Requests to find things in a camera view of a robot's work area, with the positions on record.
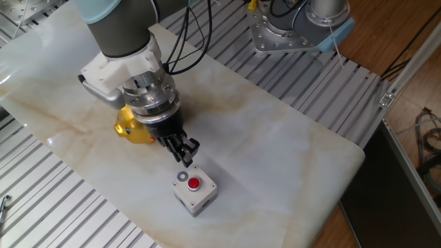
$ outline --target metal ring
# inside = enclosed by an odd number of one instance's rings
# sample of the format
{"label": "metal ring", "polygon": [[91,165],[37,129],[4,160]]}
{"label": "metal ring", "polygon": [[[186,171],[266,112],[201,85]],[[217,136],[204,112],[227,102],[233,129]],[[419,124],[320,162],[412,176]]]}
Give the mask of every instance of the metal ring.
{"label": "metal ring", "polygon": [[333,17],[327,17],[327,18],[323,18],[323,17],[319,17],[318,15],[316,15],[314,13],[314,11],[312,10],[312,6],[311,6],[311,2],[307,2],[306,4],[306,16],[307,18],[314,24],[320,26],[320,27],[334,27],[337,25],[340,25],[341,23],[345,22],[346,19],[349,16],[349,12],[350,12],[350,7],[348,2],[346,1],[345,3],[345,7],[343,8],[342,12],[336,14]]}
{"label": "metal ring", "polygon": [[188,179],[188,173],[187,172],[179,172],[178,173],[178,181],[179,182],[185,182]]}
{"label": "metal ring", "polygon": [[159,123],[161,121],[164,121],[165,119],[172,116],[174,113],[176,113],[179,110],[180,107],[181,107],[181,102],[179,101],[179,93],[178,93],[178,91],[176,91],[176,97],[174,99],[174,102],[164,112],[161,112],[159,114],[155,114],[153,116],[141,116],[141,115],[133,112],[133,115],[140,123],[155,124],[155,123]]}

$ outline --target wire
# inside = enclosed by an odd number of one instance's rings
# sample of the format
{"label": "wire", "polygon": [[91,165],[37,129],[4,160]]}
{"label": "wire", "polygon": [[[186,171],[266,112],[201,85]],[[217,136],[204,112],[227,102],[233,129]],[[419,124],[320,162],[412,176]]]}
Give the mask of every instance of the wire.
{"label": "wire", "polygon": [[301,0],[298,0],[288,11],[286,11],[283,14],[274,14],[274,10],[273,10],[273,5],[274,5],[274,1],[275,0],[271,0],[271,3],[269,3],[269,13],[273,16],[273,17],[284,17],[286,15],[288,15],[289,13],[291,13],[293,10],[295,10],[296,8],[298,8],[298,6],[300,5],[300,3],[302,2]]}
{"label": "wire", "polygon": [[194,12],[193,12],[193,10],[192,10],[191,8],[190,8],[190,12],[192,13],[194,19],[196,20],[196,24],[197,24],[197,26],[198,26],[199,33],[200,33],[201,36],[202,36],[202,45],[200,46],[200,48],[196,49],[195,51],[190,52],[189,54],[185,55],[184,57],[180,58],[179,60],[175,60],[175,61],[172,61],[172,62],[170,62],[170,63],[175,63],[175,62],[177,62],[177,61],[181,61],[181,60],[183,60],[183,59],[186,59],[187,57],[189,57],[189,56],[193,55],[194,53],[198,52],[199,50],[201,50],[201,49],[204,47],[204,45],[205,45],[205,37],[204,37],[204,33],[202,32],[202,28],[201,28],[201,26],[199,25],[198,17],[194,14]]}
{"label": "wire", "polygon": [[398,136],[398,135],[401,135],[401,134],[405,134],[405,133],[415,129],[416,127],[420,127],[421,125],[424,125],[424,124],[427,124],[427,123],[430,123],[430,122],[434,122],[434,121],[441,121],[441,118],[433,118],[433,119],[430,119],[428,121],[423,121],[421,123],[418,123],[418,124],[413,125],[413,126],[407,128],[405,130],[402,130],[402,131],[398,132],[396,135]]}
{"label": "wire", "polygon": [[182,51],[184,50],[185,41],[187,40],[187,33],[188,33],[188,19],[189,19],[189,8],[187,8],[187,12],[185,14],[185,20],[184,20],[185,31],[184,31],[184,37],[183,37],[183,40],[182,40],[182,44],[181,44],[181,49],[179,50],[178,57],[176,58],[176,62],[174,63],[174,65],[173,65],[172,69],[170,70],[170,72],[173,72],[174,68],[178,64],[179,58],[182,55]]}
{"label": "wire", "polygon": [[395,69],[397,69],[397,68],[401,68],[402,66],[406,66],[407,63],[408,63],[410,60],[411,60],[411,59],[407,59],[406,61],[401,62],[401,63],[399,63],[399,64],[393,66],[392,68],[389,68],[389,69],[385,70],[385,71],[383,72],[383,74],[381,75],[381,77],[384,78],[384,77],[385,77],[389,72],[391,72],[392,70],[395,70]]}
{"label": "wire", "polygon": [[23,14],[21,15],[21,20],[20,20],[19,26],[18,26],[17,29],[15,30],[14,36],[12,36],[11,41],[14,41],[14,40],[15,40],[15,37],[16,37],[17,33],[19,32],[19,29],[20,29],[20,27],[21,27],[21,24],[23,24],[23,20],[25,19],[26,10],[28,9],[28,3],[29,3],[29,0],[26,0],[25,10],[23,11]]}
{"label": "wire", "polygon": [[193,67],[195,67],[199,62],[201,62],[202,58],[205,56],[205,54],[208,51],[208,47],[209,47],[209,43],[212,39],[212,32],[213,32],[213,14],[212,14],[212,5],[210,0],[207,0],[207,4],[208,4],[208,23],[209,23],[209,31],[208,31],[208,37],[207,37],[207,43],[205,44],[204,50],[202,51],[201,55],[199,56],[199,58],[193,62],[193,64],[189,65],[188,67],[179,70],[178,72],[170,72],[170,75],[177,75],[177,74],[181,74],[183,72],[186,72],[190,69],[192,69]]}
{"label": "wire", "polygon": [[338,58],[340,59],[340,63],[342,64],[342,68],[344,68],[345,66],[343,65],[342,56],[340,55],[340,51],[338,50],[337,41],[336,41],[336,38],[334,36],[334,32],[332,32],[331,24],[329,22],[328,22],[328,26],[329,26],[329,30],[331,30],[331,36],[332,36],[332,40],[334,41],[334,45],[335,45],[336,50],[337,50]]}
{"label": "wire", "polygon": [[396,78],[399,75],[399,71],[403,70],[406,68],[407,64],[409,63],[410,59],[406,60],[403,63],[400,63],[399,65],[394,66],[393,68],[391,68],[389,71],[386,71],[381,78],[383,80],[393,76],[392,79]]}
{"label": "wire", "polygon": [[433,134],[438,134],[438,138],[439,138],[439,135],[441,134],[441,128],[433,128],[432,130],[429,130],[429,131],[423,136],[422,141],[423,141],[423,143],[424,143],[424,147],[425,147],[426,149],[430,150],[431,152],[435,152],[435,153],[439,153],[439,154],[441,154],[441,149],[435,148],[434,146],[432,146],[432,145],[429,143],[429,137],[430,137],[430,135],[433,135]]}
{"label": "wire", "polygon": [[184,21],[182,22],[182,28],[181,28],[181,31],[179,31],[179,36],[178,36],[176,42],[174,43],[173,50],[170,53],[170,55],[168,56],[167,62],[164,63],[164,67],[168,68],[168,65],[170,64],[170,61],[172,60],[173,54],[174,54],[174,52],[176,51],[176,49],[178,47],[179,41],[181,40],[181,36],[182,36],[182,33],[183,33],[185,25],[186,25],[185,22],[187,21],[187,15],[188,15],[188,8],[187,8],[187,11],[185,12]]}
{"label": "wire", "polygon": [[441,7],[438,8],[438,10],[436,10],[435,13],[433,13],[433,15],[427,20],[427,22],[420,28],[420,30],[418,30],[417,34],[415,36],[413,36],[412,40],[407,44],[407,46],[403,49],[403,51],[401,51],[401,53],[397,56],[397,58],[391,63],[391,65],[386,69],[385,72],[383,72],[383,75],[385,75],[386,73],[388,73],[390,70],[392,70],[392,66],[393,64],[395,64],[398,59],[401,58],[401,56],[409,50],[409,48],[411,47],[411,45],[416,41],[416,39],[420,36],[420,34],[424,31],[424,29],[427,28],[427,26],[435,19],[435,17],[441,12]]}

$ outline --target marble slab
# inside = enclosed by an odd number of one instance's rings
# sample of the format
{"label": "marble slab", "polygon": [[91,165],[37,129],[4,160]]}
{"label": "marble slab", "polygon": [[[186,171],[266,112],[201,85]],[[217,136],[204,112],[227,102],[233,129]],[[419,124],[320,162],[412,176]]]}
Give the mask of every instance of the marble slab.
{"label": "marble slab", "polygon": [[[167,58],[176,36],[151,31]],[[355,144],[206,56],[174,77],[185,131],[201,143],[194,163],[218,184],[193,218],[172,190],[183,166],[156,143],[119,138],[116,111],[76,79],[98,52],[68,2],[0,50],[0,104],[164,248],[308,247],[364,160]]]}

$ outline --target gray cylinder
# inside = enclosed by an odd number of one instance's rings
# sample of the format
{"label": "gray cylinder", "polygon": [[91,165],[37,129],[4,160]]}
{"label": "gray cylinder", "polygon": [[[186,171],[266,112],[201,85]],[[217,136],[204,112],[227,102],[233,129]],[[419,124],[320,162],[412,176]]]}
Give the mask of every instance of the gray cylinder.
{"label": "gray cylinder", "polygon": [[156,15],[164,19],[187,4],[188,0],[123,0],[106,18],[88,26],[105,56],[124,57],[147,45]]}
{"label": "gray cylinder", "polygon": [[312,12],[323,19],[334,17],[345,9],[346,0],[311,0]]}

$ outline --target metal bracket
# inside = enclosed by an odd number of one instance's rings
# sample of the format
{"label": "metal bracket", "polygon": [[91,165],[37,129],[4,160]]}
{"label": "metal bracket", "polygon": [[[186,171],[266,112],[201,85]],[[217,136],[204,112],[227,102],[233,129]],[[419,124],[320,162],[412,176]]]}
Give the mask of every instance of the metal bracket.
{"label": "metal bracket", "polygon": [[381,107],[383,109],[388,109],[392,103],[393,100],[395,100],[397,96],[392,92],[386,92],[384,93],[384,96],[381,98],[380,102],[378,103],[378,107]]}
{"label": "metal bracket", "polygon": [[255,10],[248,10],[247,19],[252,31],[254,46],[261,54],[308,52],[318,49],[303,39],[294,30],[286,31],[274,27],[268,21],[269,6],[258,2]]}

